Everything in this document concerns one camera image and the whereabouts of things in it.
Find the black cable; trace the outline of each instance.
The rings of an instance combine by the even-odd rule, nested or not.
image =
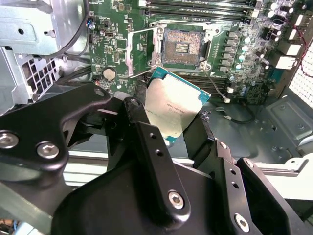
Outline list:
[[[91,72],[92,72],[91,66],[87,66],[87,67],[82,68],[80,70],[77,70],[77,71],[75,71],[69,75],[66,75],[64,77],[59,78],[59,80],[56,83],[60,85],[60,84],[63,84],[65,82],[68,82],[70,80],[73,80],[75,78],[90,74]]]
[[[251,123],[255,120],[255,115],[254,115],[253,111],[247,105],[243,104],[243,106],[246,108],[248,113],[251,115],[251,118],[246,120],[246,121],[239,121],[239,120],[235,120],[232,118],[230,121],[232,121],[236,124],[248,124],[248,123]]]
[[[89,64],[89,65],[91,64],[90,59],[81,58],[81,57],[76,57],[76,56],[68,56],[68,57],[67,57],[67,60],[78,61],[78,62],[81,62],[81,63],[84,63],[84,64]]]
[[[86,44],[85,44],[85,47],[84,47],[84,49],[82,50],[82,52],[80,52],[80,53],[77,54],[77,55],[64,52],[64,55],[66,55],[66,56],[68,56],[68,57],[71,57],[71,58],[79,58],[81,55],[83,55],[83,54],[87,51],[87,48],[88,48],[88,46],[89,46],[89,37],[90,37],[90,29],[87,27],[87,39],[86,39]]]
[[[215,110],[217,112],[222,112],[223,113],[223,117],[226,118],[227,120],[230,120],[233,123],[236,123],[236,124],[249,124],[249,123],[251,123],[251,122],[253,122],[255,120],[255,114],[246,104],[242,104],[242,105],[246,108],[248,113],[251,115],[251,118],[248,119],[248,120],[245,120],[245,121],[239,121],[239,120],[233,119],[231,116],[229,116],[227,114],[227,112],[225,111],[225,109],[223,107],[217,107]]]
[[[84,0],[84,8],[85,8],[85,15],[83,17],[83,20],[80,23],[76,33],[71,38],[71,40],[63,48],[61,48],[59,51],[57,51],[57,52],[55,52],[53,54],[50,54],[50,55],[40,55],[40,57],[42,57],[43,59],[47,60],[47,59],[50,59],[50,58],[61,56],[75,44],[75,42],[80,37],[82,31],[86,27],[86,22],[87,22],[88,17],[89,17],[89,2],[88,2],[88,0]]]

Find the screw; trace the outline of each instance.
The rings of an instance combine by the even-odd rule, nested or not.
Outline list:
[[[157,33],[159,33],[159,34],[161,34],[161,33],[163,33],[163,28],[157,28]]]
[[[220,145],[221,145],[224,149],[227,149],[227,145],[224,144],[223,142],[220,142]]]
[[[245,218],[243,218],[240,214],[235,214],[235,220],[239,228],[241,228],[242,231],[245,233],[248,233],[250,231],[249,224],[246,221]]]
[[[184,200],[182,196],[178,192],[170,192],[168,194],[168,198],[170,199],[170,202],[172,203],[173,207],[176,209],[181,209],[184,206]]]
[[[0,148],[13,148],[19,143],[19,138],[12,133],[0,133]]]
[[[302,125],[302,124],[298,124],[297,127],[298,127],[299,130],[304,129],[304,125]]]
[[[43,158],[52,159],[59,154],[59,148],[51,142],[42,143],[37,147],[37,153]]]
[[[104,93],[100,89],[94,89],[94,92],[99,96],[104,96]]]
[[[250,161],[250,160],[247,159],[247,160],[246,160],[246,163],[249,165],[249,167],[251,167],[251,168],[254,167],[252,161]]]
[[[159,58],[156,59],[156,65],[160,65],[161,64],[161,60]]]
[[[89,24],[89,28],[90,30],[94,30],[96,28],[96,26],[94,25],[94,23]]]

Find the electronic component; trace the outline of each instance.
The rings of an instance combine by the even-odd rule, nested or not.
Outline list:
[[[224,59],[230,59],[230,58],[232,58],[232,54],[223,53],[223,58]]]
[[[278,49],[285,55],[298,55],[301,45],[281,41],[278,45]]]
[[[263,59],[263,58],[264,58],[264,54],[261,53],[261,52],[259,52],[259,51],[256,52],[256,55],[257,55],[260,59]]]
[[[162,62],[196,65],[200,58],[203,35],[199,32],[165,30]]]
[[[237,70],[241,69],[241,64],[239,63],[234,64],[234,68]]]
[[[233,40],[233,39],[227,39],[226,40],[226,44],[227,45],[235,45],[237,41]]]
[[[275,15],[274,11],[267,11],[266,12],[266,16],[269,17],[269,18],[272,18],[274,15]]]
[[[246,52],[246,51],[249,50],[249,47],[248,47],[248,46],[241,46],[241,47],[240,47],[240,50],[241,50],[242,52]]]
[[[294,9],[293,9],[292,7],[289,7],[289,6],[282,6],[282,7],[280,8],[280,10],[281,10],[281,11],[284,11],[284,12],[286,12],[286,13],[289,13],[289,14],[291,14],[291,13],[294,11]]]
[[[285,36],[288,40],[294,40],[297,37],[297,30],[294,28],[288,28]]]
[[[103,77],[108,80],[112,81],[116,78],[116,70],[111,67],[107,67],[103,70]]]
[[[282,25],[286,22],[286,17],[280,16],[280,15],[274,15],[273,17],[273,23],[277,25]]]
[[[249,44],[251,42],[251,38],[250,37],[243,37],[242,41],[245,43],[245,44]]]
[[[233,93],[234,92],[234,89],[233,88],[231,88],[231,87],[227,87],[227,93]]]
[[[269,69],[269,65],[265,62],[262,62],[262,67],[265,69],[265,70],[268,70]]]
[[[293,23],[295,26],[300,26],[303,22],[303,18],[304,16],[303,15],[294,15],[291,19],[291,23]]]
[[[230,38],[237,38],[237,37],[238,37],[237,32],[228,32],[227,35],[228,35],[228,37],[230,37]]]
[[[157,67],[148,83],[145,109],[150,123],[160,129],[166,140],[174,142],[210,96],[181,77]]]
[[[238,58],[238,60],[240,62],[243,62],[245,60],[245,56],[244,55],[238,55],[237,58]]]
[[[297,59],[274,52],[270,55],[268,61],[277,69],[290,70],[296,65]]]
[[[268,8],[271,9],[272,11],[275,10],[277,8],[277,3],[275,2],[270,2],[268,4]]]

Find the capacitor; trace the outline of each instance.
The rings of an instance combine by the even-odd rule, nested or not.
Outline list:
[[[275,10],[277,8],[277,4],[275,2],[270,2],[268,4],[269,9]]]
[[[236,64],[234,65],[234,68],[237,69],[237,70],[241,69],[241,64],[236,63]]]
[[[284,22],[286,22],[286,18],[283,16],[275,15],[273,19],[273,23],[277,25],[282,25]]]
[[[269,18],[272,18],[274,15],[275,15],[275,12],[274,12],[274,11],[268,11],[268,12],[266,12],[266,16],[269,17]]]
[[[88,25],[88,27],[89,27],[90,30],[95,30],[96,29],[96,25],[94,23],[90,23]]]
[[[104,29],[101,29],[101,30],[100,30],[100,35],[103,36],[103,35],[104,35],[104,32],[105,32],[105,30],[104,30]]]
[[[281,11],[284,11],[284,12],[287,12],[287,13],[289,13],[289,14],[291,14],[291,13],[294,11],[294,9],[293,9],[292,7],[289,7],[289,6],[282,6],[282,7],[280,8],[280,10],[281,10]]]
[[[249,37],[243,37],[243,42],[244,42],[245,44],[249,44],[249,43],[251,42],[251,38],[249,38]]]
[[[269,69],[269,65],[267,63],[263,62],[261,65],[265,70]]]
[[[260,59],[263,59],[264,58],[264,54],[261,53],[261,52],[256,52],[256,55],[260,58]]]
[[[229,76],[228,79],[229,79],[231,82],[235,81],[235,77],[234,77],[234,75],[232,75],[232,74]]]
[[[277,37],[275,34],[271,34],[269,38],[273,40],[274,42],[277,42],[279,40],[279,37]]]
[[[103,70],[103,76],[108,81],[112,81],[116,78],[116,70],[111,67],[107,67]]]
[[[243,92],[246,91],[246,86],[245,85],[242,85],[240,88],[241,88],[241,91],[243,91]]]
[[[282,31],[276,29],[276,28],[272,28],[271,32],[277,36],[280,36],[282,34]]]
[[[246,52],[249,50],[249,47],[248,46],[242,46],[240,49],[241,49],[241,51]]]

